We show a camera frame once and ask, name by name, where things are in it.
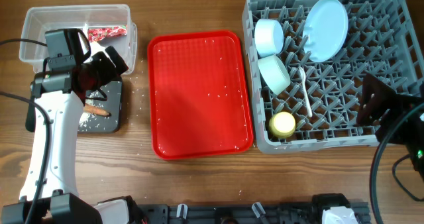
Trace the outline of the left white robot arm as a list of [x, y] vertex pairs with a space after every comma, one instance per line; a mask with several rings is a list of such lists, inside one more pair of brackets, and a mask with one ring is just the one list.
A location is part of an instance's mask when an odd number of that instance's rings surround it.
[[76, 141], [88, 91], [117, 79], [128, 67], [109, 46], [91, 54], [78, 28], [45, 34], [48, 57], [30, 85], [27, 117], [34, 123], [28, 174], [16, 204], [3, 207], [2, 223], [136, 223], [142, 215], [132, 197], [92, 206], [76, 188]]

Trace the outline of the brown carrot piece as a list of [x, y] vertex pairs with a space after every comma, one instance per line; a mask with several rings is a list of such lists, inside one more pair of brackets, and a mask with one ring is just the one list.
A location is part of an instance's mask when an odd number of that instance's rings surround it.
[[85, 106], [83, 107], [83, 111], [86, 113], [91, 113], [94, 115], [100, 115], [100, 116], [104, 116], [104, 117], [108, 117], [110, 116], [110, 113], [102, 108], [99, 107], [95, 107], [92, 105], [88, 105], [85, 104]]

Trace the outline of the white plastic spoon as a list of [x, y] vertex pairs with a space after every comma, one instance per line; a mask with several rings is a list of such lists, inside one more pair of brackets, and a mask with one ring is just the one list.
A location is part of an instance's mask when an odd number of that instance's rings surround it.
[[310, 104], [310, 101], [309, 101], [308, 92], [306, 90], [306, 85], [305, 85], [305, 82], [306, 82], [305, 70], [303, 69], [303, 67], [299, 67], [298, 70], [299, 70], [299, 76], [301, 78], [301, 85], [302, 85], [302, 89], [303, 89], [305, 107], [307, 109], [307, 116], [312, 117], [313, 114], [312, 114], [312, 110], [311, 110], [311, 104]]

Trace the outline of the green bowl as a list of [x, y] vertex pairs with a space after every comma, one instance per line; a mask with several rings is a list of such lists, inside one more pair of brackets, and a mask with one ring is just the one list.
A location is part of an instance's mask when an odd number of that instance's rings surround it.
[[269, 89], [279, 95], [290, 85], [290, 75], [284, 63], [276, 55], [258, 60], [258, 67]]

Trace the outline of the yellow plastic cup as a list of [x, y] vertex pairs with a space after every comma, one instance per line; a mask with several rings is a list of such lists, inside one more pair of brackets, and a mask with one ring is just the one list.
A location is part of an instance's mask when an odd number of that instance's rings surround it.
[[288, 138], [294, 134], [295, 118], [291, 113], [282, 111], [272, 116], [269, 122], [270, 132], [278, 138]]

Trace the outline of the light blue plate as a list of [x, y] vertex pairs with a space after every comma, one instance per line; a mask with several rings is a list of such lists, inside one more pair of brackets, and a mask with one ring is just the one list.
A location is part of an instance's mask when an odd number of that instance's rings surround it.
[[348, 31], [348, 15], [339, 0], [319, 0], [310, 10], [303, 29], [303, 47], [312, 62], [325, 62], [342, 48]]

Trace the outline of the light blue bowl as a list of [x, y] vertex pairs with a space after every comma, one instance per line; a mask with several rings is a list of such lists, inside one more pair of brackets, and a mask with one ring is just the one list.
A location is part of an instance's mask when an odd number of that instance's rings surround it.
[[284, 45], [281, 24], [272, 19], [260, 19], [254, 29], [255, 46], [259, 57], [279, 54]]

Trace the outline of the white rice pile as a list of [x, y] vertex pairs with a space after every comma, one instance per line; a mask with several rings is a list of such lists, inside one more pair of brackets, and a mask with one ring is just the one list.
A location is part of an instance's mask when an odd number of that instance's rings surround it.
[[[100, 93], [98, 91], [93, 91], [89, 94], [89, 97], [99, 97]], [[94, 100], [92, 99], [86, 99], [85, 101], [85, 105], [90, 105], [90, 106], [94, 106]], [[93, 113], [89, 113], [87, 111], [84, 111], [80, 117], [79, 120], [79, 127], [82, 129], [84, 127], [87, 127], [87, 124], [89, 121], [91, 121], [92, 119], [96, 118], [96, 115]]]

